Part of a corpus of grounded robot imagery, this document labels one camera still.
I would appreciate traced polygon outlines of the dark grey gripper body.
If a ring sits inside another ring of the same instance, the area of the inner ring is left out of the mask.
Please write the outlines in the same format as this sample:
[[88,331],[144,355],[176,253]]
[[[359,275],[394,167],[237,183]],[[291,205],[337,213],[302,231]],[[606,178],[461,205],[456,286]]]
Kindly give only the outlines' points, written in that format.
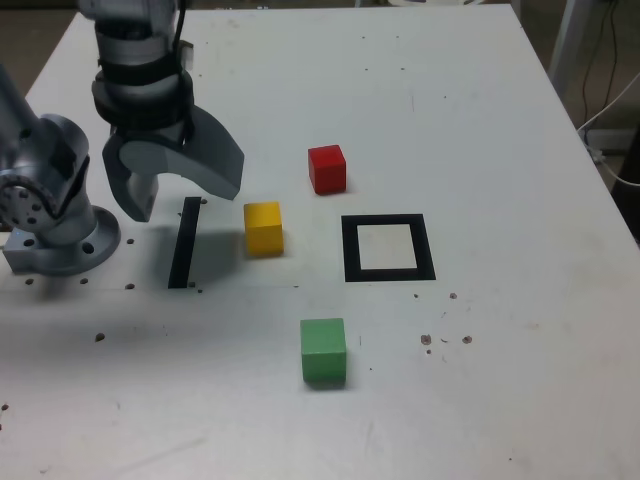
[[174,124],[171,126],[152,130],[136,130],[112,125],[110,127],[110,134],[121,137],[124,143],[132,141],[143,141],[167,146],[182,145],[181,124]]

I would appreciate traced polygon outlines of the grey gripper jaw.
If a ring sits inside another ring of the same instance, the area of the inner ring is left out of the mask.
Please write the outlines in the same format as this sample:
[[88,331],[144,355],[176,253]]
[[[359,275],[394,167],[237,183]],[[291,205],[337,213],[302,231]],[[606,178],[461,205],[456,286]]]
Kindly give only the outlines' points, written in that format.
[[191,136],[181,145],[130,140],[120,148],[120,161],[136,174],[179,175],[211,195],[234,199],[241,187],[244,153],[226,128],[197,106],[191,109],[191,126]]
[[151,217],[159,185],[156,175],[131,171],[120,160],[124,145],[120,136],[111,136],[102,155],[112,195],[120,208],[134,221],[148,221]]

